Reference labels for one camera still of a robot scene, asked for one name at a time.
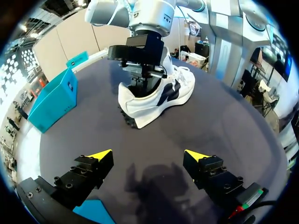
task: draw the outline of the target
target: person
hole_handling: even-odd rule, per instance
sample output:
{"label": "person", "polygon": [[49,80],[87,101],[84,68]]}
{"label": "person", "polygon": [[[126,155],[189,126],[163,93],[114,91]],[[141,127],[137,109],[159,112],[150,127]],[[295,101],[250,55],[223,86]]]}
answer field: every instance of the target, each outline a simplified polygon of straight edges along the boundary
{"label": "person", "polygon": [[13,104],[15,105],[15,109],[20,113],[20,115],[25,118],[26,120],[28,119],[28,114],[26,114],[23,109],[20,107],[20,105],[14,101]]}
{"label": "person", "polygon": [[277,54],[277,61],[274,63],[273,67],[282,77],[284,77],[285,65],[281,61],[280,54]]}
{"label": "person", "polygon": [[15,123],[10,117],[7,117],[7,119],[8,119],[9,124],[10,124],[12,127],[14,127],[17,131],[20,130],[20,128],[16,125],[16,123]]}

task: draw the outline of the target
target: shoe laces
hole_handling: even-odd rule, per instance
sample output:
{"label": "shoe laces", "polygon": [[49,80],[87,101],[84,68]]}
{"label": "shoe laces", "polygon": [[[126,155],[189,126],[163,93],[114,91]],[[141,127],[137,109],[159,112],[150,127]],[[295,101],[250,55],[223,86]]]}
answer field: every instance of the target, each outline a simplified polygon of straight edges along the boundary
{"label": "shoe laces", "polygon": [[178,67],[175,65],[173,66],[173,68],[174,68],[174,73],[175,73],[176,78],[181,79],[183,82],[186,81],[186,79],[184,77],[184,71],[190,71],[190,69],[187,67],[184,67],[184,66]]}

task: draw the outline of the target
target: white sneaker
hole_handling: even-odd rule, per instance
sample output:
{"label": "white sneaker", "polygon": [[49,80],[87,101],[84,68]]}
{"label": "white sneaker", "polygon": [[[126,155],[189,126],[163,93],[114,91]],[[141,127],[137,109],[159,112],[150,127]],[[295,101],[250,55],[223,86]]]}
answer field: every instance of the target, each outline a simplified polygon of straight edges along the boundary
{"label": "white sneaker", "polygon": [[158,88],[143,98],[136,98],[124,83],[119,84],[118,103],[126,123],[131,127],[143,128],[158,118],[166,108],[182,105],[192,95],[195,77],[187,67],[171,64],[166,70],[173,73],[162,78]]}

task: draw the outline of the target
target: screw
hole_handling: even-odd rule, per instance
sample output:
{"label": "screw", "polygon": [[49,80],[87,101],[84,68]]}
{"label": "screw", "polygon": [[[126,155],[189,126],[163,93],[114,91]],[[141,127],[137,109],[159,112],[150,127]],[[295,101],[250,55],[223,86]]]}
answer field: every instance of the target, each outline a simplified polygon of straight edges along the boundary
{"label": "screw", "polygon": [[228,183],[224,184],[224,189],[230,189],[230,185]]}
{"label": "screw", "polygon": [[40,187],[37,187],[36,188],[36,192],[38,193],[38,192],[41,192],[42,191],[42,189],[40,188]]}
{"label": "screw", "polygon": [[66,184],[66,186],[65,186],[66,188],[68,188],[68,189],[70,189],[70,188],[72,188],[73,187],[73,185],[71,184],[71,183],[68,183],[68,184]]}
{"label": "screw", "polygon": [[27,198],[32,198],[33,197],[33,194],[31,193],[31,192],[29,192],[28,194],[27,194]]}
{"label": "screw", "polygon": [[216,171],[215,170],[211,170],[210,171],[210,176],[214,176],[216,174]]}

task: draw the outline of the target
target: cable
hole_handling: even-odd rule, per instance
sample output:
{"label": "cable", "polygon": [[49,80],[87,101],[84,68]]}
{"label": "cable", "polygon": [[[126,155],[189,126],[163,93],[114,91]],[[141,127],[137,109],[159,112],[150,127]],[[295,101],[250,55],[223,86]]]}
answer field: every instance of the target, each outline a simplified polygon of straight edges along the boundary
{"label": "cable", "polygon": [[192,36],[194,36],[194,34],[192,33],[192,31],[191,31],[191,29],[190,29],[190,25],[189,25],[189,23],[188,23],[188,21],[187,21],[187,19],[186,19],[186,17],[185,17],[185,14],[183,13],[181,7],[180,7],[180,6],[177,6],[177,7],[179,8],[179,10],[181,11],[181,13],[183,14],[183,17],[184,17],[184,19],[185,19],[185,22],[187,23],[187,26],[188,26],[188,28],[189,28],[189,32],[190,32],[190,34],[191,34]]}
{"label": "cable", "polygon": [[254,209],[263,207],[263,206],[273,206],[276,204],[276,201],[265,201],[260,202],[258,204],[251,205],[249,208],[237,213],[235,216],[231,217],[229,219],[229,222],[236,221],[237,219],[245,218],[250,212],[252,212]]}
{"label": "cable", "polygon": [[178,19],[178,59],[181,60],[181,28],[180,28],[179,19]]}

